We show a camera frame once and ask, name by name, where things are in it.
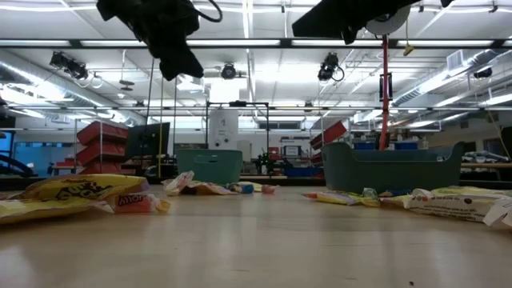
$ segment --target ceiling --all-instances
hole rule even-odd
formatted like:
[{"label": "ceiling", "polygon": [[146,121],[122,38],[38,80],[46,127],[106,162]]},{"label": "ceiling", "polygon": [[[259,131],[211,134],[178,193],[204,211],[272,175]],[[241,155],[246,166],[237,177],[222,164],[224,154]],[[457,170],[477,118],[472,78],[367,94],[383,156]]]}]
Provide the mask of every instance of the ceiling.
[{"label": "ceiling", "polygon": [[[244,30],[243,0],[218,1],[224,9],[224,19],[220,23],[201,19],[201,28],[191,38],[292,38],[291,24],[312,7],[315,0],[285,0],[288,11],[281,13],[281,0],[253,0],[252,21]],[[408,36],[415,38],[445,39],[492,39],[508,38],[512,35],[512,0],[495,1],[500,10],[495,13],[485,12],[491,8],[492,1],[456,0],[454,5],[444,12],[426,10],[413,11],[409,17]],[[215,17],[208,1],[194,1],[204,13]],[[430,9],[439,9],[439,0],[424,0]],[[63,8],[67,6],[91,7],[94,1],[87,0],[0,0],[0,6],[17,6],[28,8]],[[104,22],[96,10],[79,10],[63,12],[33,12],[0,10],[0,38],[95,38],[95,39],[132,39],[131,31],[116,18]],[[406,38],[406,26],[393,33],[391,38]],[[370,33],[361,31],[360,38],[372,39]],[[53,50],[44,49],[5,49],[8,53],[23,58],[45,70],[51,71],[49,65]],[[90,92],[114,101],[120,106],[132,106],[136,101],[147,101],[150,85],[151,98],[160,99],[163,93],[164,106],[174,102],[174,83],[164,81],[158,70],[159,61],[154,62],[153,81],[150,82],[152,57],[146,50],[128,50],[126,52],[123,78],[135,82],[134,90],[118,94],[122,85],[121,50],[60,50],[68,56],[84,62],[89,71],[96,72],[103,79],[98,88],[87,87]],[[225,63],[233,63],[237,70],[247,71],[247,52],[245,49],[200,49],[194,54],[208,71],[217,70]],[[342,66],[345,67],[345,79],[336,85],[320,86],[317,73],[320,62],[329,52],[337,52]],[[403,50],[390,51],[390,72],[393,73],[393,90],[399,92],[415,84],[419,79],[433,74],[446,65],[446,57],[454,50],[415,50],[403,56]],[[275,106],[303,105],[313,101],[319,106],[376,106],[378,105],[378,76],[382,73],[382,52],[379,50],[329,50],[329,49],[251,49],[254,64],[254,98],[253,101],[269,102]],[[496,64],[495,76],[502,77],[508,73],[511,57],[503,58]],[[59,71],[63,78],[69,76]],[[471,79],[475,85],[479,80]],[[460,78],[449,85],[440,87],[434,94],[444,98],[454,96],[467,90],[465,78]],[[203,93],[177,91],[179,105],[192,106],[203,104]],[[240,99],[249,100],[247,85],[242,85]],[[336,115],[350,115],[354,111],[333,112]]]}]

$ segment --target red pole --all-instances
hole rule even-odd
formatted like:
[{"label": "red pole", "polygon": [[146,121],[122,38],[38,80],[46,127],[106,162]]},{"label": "red pole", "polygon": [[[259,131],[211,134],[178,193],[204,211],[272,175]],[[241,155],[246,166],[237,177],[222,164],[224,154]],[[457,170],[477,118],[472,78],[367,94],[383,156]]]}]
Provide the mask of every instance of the red pole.
[{"label": "red pole", "polygon": [[382,36],[382,67],[384,68],[384,77],[382,78],[382,131],[380,140],[380,150],[386,149],[386,133],[387,133],[387,119],[390,114],[389,99],[388,99],[388,80],[387,80],[387,36]]}]

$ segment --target green plastic bin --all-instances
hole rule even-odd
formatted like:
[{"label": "green plastic bin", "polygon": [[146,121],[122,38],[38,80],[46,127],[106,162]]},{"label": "green plastic bin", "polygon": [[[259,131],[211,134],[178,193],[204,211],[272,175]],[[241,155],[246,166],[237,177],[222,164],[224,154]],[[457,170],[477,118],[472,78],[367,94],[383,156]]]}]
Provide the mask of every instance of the green plastic bin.
[{"label": "green plastic bin", "polygon": [[430,150],[352,150],[346,143],[322,148],[330,190],[361,194],[364,188],[432,190],[458,185],[464,142]]},{"label": "green plastic bin", "polygon": [[238,150],[176,150],[178,172],[194,172],[194,180],[217,184],[240,180],[242,152]]}]

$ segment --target computer monitor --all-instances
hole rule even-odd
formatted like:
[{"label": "computer monitor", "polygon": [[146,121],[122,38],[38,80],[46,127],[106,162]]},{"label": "computer monitor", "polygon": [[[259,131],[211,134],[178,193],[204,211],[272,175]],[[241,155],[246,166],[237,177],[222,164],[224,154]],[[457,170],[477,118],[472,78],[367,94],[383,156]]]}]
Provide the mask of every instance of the computer monitor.
[{"label": "computer monitor", "polygon": [[162,124],[162,150],[160,150],[160,124],[141,125],[128,130],[125,157],[153,156],[167,154],[170,123]]}]

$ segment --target teal storage bin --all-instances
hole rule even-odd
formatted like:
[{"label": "teal storage bin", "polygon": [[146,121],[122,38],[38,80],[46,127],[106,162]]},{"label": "teal storage bin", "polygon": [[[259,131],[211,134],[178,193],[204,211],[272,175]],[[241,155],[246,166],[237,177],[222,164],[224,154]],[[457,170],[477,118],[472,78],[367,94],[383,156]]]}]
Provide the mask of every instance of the teal storage bin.
[{"label": "teal storage bin", "polygon": [[345,143],[322,148],[326,185],[330,190],[361,194],[458,185],[464,142],[430,150],[352,150]]},{"label": "teal storage bin", "polygon": [[194,180],[228,184],[240,180],[242,152],[238,150],[176,150],[178,172],[194,172]]}]

